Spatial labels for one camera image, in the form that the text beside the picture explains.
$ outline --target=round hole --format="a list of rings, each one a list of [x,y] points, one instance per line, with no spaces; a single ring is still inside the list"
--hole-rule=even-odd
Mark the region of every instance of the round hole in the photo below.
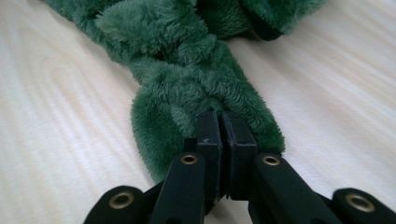
[[[195,164],[198,161],[198,158],[193,155],[187,155],[187,156],[182,157],[180,160],[184,164],[191,165],[191,164]]]
[[[109,205],[114,209],[121,209],[134,201],[134,195],[131,192],[123,191],[111,197]]]
[[[275,157],[272,157],[272,156],[265,156],[265,157],[262,158],[262,161],[263,161],[265,164],[268,164],[268,165],[274,165],[274,166],[276,166],[276,165],[279,165],[279,164],[280,164],[280,160],[277,159],[277,158],[275,158]]]
[[[374,212],[374,205],[366,198],[361,197],[358,194],[348,194],[346,201],[354,208],[361,210],[362,212],[371,213]]]

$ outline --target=wood grain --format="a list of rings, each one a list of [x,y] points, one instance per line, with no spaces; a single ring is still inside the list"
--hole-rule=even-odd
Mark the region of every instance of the wood grain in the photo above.
[[[291,35],[228,41],[312,189],[362,189],[393,210],[395,11],[330,0]],[[130,124],[137,89],[42,1],[0,0],[0,223],[81,223],[107,190],[149,189]],[[222,200],[205,223],[251,223],[247,204]]]

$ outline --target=clamp jaw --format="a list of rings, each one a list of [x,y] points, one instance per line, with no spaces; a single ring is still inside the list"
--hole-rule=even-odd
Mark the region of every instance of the clamp jaw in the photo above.
[[[372,195],[339,189],[315,193],[280,155],[262,153],[246,123],[233,113],[198,116],[196,139],[186,139],[166,179],[142,192],[111,189],[85,223],[198,224],[224,195],[248,201],[254,224],[390,224],[396,214]]]

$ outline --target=light wood surface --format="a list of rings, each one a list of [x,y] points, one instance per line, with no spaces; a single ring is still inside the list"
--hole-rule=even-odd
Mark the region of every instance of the light wood surface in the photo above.
[[[396,210],[396,2],[330,0],[274,42],[229,42],[313,190]],[[82,223],[119,185],[152,187],[130,124],[138,89],[39,0],[0,0],[0,223]],[[205,223],[251,223],[222,200]]]

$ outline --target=stuffed animal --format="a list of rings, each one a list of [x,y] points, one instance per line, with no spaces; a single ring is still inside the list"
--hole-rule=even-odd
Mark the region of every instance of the stuffed animal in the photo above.
[[[324,0],[47,0],[128,66],[140,84],[132,107],[134,138],[152,178],[166,176],[196,116],[233,111],[262,151],[281,153],[274,116],[223,41],[251,28],[273,40]]]

